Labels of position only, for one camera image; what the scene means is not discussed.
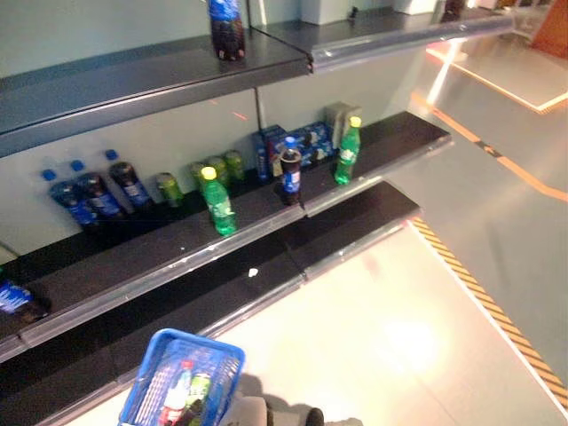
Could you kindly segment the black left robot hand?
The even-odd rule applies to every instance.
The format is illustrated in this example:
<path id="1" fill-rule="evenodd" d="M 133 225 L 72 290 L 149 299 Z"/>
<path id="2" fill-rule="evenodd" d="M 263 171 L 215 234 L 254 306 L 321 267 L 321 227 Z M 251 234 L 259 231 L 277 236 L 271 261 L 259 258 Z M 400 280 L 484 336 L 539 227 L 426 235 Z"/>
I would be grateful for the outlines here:
<path id="1" fill-rule="evenodd" d="M 189 407 L 186 407 L 183 413 L 174 423 L 175 426 L 200 426 L 202 415 L 204 413 L 205 404 L 202 399 L 195 400 Z"/>

